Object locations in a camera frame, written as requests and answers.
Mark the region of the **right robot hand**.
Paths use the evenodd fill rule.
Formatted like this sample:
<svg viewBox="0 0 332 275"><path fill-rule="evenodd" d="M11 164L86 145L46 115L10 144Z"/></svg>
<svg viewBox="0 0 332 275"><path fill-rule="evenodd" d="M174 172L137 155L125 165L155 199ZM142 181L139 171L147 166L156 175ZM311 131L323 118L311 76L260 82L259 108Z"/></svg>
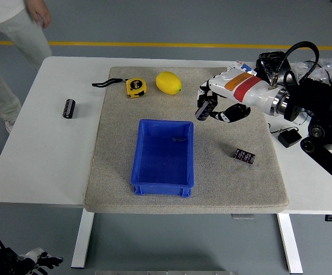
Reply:
<svg viewBox="0 0 332 275"><path fill-rule="evenodd" d="M213 117L225 123L232 123L247 117L251 107L258 107L267 115L278 116L278 103L282 95L281 87L272 88L269 83L253 74L230 69L199 87L195 117L200 121ZM235 104L223 112L216 112L219 97L229 99Z"/></svg>

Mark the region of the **person's hand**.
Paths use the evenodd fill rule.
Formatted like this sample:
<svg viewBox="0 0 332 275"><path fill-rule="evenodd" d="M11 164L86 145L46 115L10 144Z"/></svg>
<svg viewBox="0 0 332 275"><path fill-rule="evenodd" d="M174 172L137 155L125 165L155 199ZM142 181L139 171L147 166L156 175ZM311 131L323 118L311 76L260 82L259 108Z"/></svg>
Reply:
<svg viewBox="0 0 332 275"><path fill-rule="evenodd" d="M29 14L38 25L43 29L50 25L52 15L43 0L26 0L25 5Z"/></svg>

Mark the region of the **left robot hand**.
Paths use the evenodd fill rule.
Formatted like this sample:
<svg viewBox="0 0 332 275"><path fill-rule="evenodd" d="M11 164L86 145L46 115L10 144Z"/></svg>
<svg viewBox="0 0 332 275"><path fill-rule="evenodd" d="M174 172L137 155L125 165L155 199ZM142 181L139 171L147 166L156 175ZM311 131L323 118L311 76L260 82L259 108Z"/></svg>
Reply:
<svg viewBox="0 0 332 275"><path fill-rule="evenodd" d="M53 269L63 263L62 257L51 256L48 252L42 248L35 248L25 254L25 257L31 259L34 262L36 270L39 268Z"/></svg>

